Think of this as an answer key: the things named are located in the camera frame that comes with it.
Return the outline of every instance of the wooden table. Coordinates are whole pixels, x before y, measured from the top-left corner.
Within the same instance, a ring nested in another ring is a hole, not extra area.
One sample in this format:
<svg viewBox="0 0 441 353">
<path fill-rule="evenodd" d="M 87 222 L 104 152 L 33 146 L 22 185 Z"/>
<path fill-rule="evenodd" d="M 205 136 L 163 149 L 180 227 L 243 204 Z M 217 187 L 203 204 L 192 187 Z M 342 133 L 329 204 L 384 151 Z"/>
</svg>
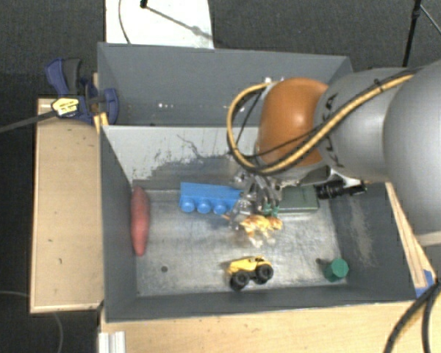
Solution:
<svg viewBox="0 0 441 353">
<path fill-rule="evenodd" d="M 39 112 L 51 100 L 39 101 Z M 103 299 L 98 145 L 94 127 L 56 118 L 37 125 L 35 214 L 30 310 L 94 310 Z M 387 185 L 417 287 L 431 269 Z M 369 304 L 254 315 L 106 324 L 124 331 L 132 352 L 381 352 L 411 302 Z M 421 311 L 395 352 L 422 352 Z M 441 298 L 431 323 L 433 352 L 441 352 Z"/>
</svg>

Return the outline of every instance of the yellow cable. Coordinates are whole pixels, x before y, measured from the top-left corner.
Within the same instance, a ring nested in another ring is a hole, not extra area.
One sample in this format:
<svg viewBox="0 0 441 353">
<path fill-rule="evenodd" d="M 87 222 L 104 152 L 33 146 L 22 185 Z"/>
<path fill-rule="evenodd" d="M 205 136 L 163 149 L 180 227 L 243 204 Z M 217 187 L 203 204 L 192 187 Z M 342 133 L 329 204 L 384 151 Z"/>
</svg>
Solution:
<svg viewBox="0 0 441 353">
<path fill-rule="evenodd" d="M 372 89 L 363 96 L 354 99 L 353 101 L 345 105 L 345 107 L 338 114 L 336 114 L 333 118 L 327 121 L 326 124 L 315 135 L 313 135 L 301 149 L 299 149 L 296 153 L 291 154 L 288 158 L 282 160 L 280 163 L 262 169 L 262 173 L 263 174 L 273 173 L 274 171 L 282 170 L 287 166 L 289 166 L 290 164 L 294 163 L 297 159 L 304 156 L 310 149 L 312 149 L 322 138 L 324 138 L 327 134 L 329 134 L 330 131 L 353 110 L 355 110 L 365 102 L 369 101 L 370 99 L 374 98 L 375 96 L 383 93 L 384 91 L 390 88 L 394 88 L 395 86 L 402 84 L 403 82 L 411 79 L 412 77 L 413 77 L 412 74 L 398 77 L 381 85 L 380 88 Z M 229 108 L 229 113 L 227 114 L 227 138 L 232 147 L 232 151 L 236 152 L 234 153 L 234 156 L 242 164 L 253 169 L 255 169 L 256 166 L 253 163 L 247 161 L 247 159 L 241 154 L 240 150 L 237 148 L 237 145 L 234 142 L 234 136 L 232 134 L 232 114 L 234 112 L 235 107 L 237 106 L 239 101 L 242 100 L 244 96 L 251 93 L 252 91 L 265 88 L 267 85 L 268 84 L 258 84 L 242 91 L 232 102 L 231 107 Z"/>
<path fill-rule="evenodd" d="M 239 104 L 240 101 L 242 101 L 243 97 L 247 96 L 250 93 L 253 93 L 254 91 L 265 89 L 271 82 L 263 82 L 262 84 L 253 85 L 249 88 L 246 88 L 245 90 L 242 90 L 240 94 L 238 94 L 232 103 L 230 104 L 229 111 L 227 112 L 227 140 L 229 140 L 230 145 L 232 147 L 232 151 L 236 151 L 237 157 L 240 162 L 242 162 L 245 166 L 249 168 L 255 168 L 256 166 L 249 162 L 242 154 L 240 153 L 240 150 L 237 147 L 237 144 L 235 143 L 234 139 L 234 133 L 232 131 L 232 116 L 234 115 L 235 107 Z"/>
</svg>

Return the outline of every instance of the toy truck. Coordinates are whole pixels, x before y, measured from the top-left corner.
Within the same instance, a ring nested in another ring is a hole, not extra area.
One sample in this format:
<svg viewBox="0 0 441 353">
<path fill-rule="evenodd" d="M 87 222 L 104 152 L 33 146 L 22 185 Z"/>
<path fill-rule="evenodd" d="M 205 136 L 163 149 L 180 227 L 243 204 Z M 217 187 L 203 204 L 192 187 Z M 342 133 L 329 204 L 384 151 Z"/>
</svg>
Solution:
<svg viewBox="0 0 441 353">
<path fill-rule="evenodd" d="M 242 290 L 252 279 L 258 285 L 265 284 L 273 277 L 273 266 L 262 255 L 245 257 L 229 264 L 227 273 L 231 276 L 233 290 Z"/>
</svg>

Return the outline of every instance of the gray bin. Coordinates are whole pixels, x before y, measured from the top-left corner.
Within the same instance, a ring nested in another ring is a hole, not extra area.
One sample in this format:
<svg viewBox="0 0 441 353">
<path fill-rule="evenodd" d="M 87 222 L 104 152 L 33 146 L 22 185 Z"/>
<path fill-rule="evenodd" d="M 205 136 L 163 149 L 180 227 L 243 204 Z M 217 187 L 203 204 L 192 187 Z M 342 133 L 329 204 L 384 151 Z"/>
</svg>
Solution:
<svg viewBox="0 0 441 353">
<path fill-rule="evenodd" d="M 383 185 L 353 198 L 320 202 L 315 212 L 289 214 L 284 230 L 273 235 L 275 242 L 265 242 L 261 249 L 216 215 L 186 214 L 178 208 L 180 181 L 226 184 L 235 172 L 237 166 L 226 155 L 224 106 L 241 89 L 267 76 L 330 82 L 349 72 L 345 57 L 99 45 L 100 88 L 116 88 L 121 100 L 118 125 L 103 127 L 101 134 L 109 322 L 415 297 Z M 258 117 L 243 134 L 245 150 L 254 143 Z M 135 257 L 129 231 L 134 183 L 151 200 L 143 257 Z M 233 292 L 226 262 L 255 254 L 271 260 L 274 277 L 266 285 Z M 350 272 L 346 279 L 328 283 L 315 260 L 335 257 L 345 259 Z"/>
</svg>

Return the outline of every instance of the white paper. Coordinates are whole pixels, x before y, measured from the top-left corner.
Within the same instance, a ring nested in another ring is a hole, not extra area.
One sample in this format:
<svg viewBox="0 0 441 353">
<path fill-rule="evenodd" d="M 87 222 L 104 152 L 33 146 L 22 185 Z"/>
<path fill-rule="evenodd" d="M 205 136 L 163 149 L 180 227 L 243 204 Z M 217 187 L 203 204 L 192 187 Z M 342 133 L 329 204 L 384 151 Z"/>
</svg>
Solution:
<svg viewBox="0 0 441 353">
<path fill-rule="evenodd" d="M 126 43 L 118 18 L 119 0 L 106 0 L 106 41 Z M 133 44 L 213 49 L 207 0 L 121 0 L 121 20 Z"/>
</svg>

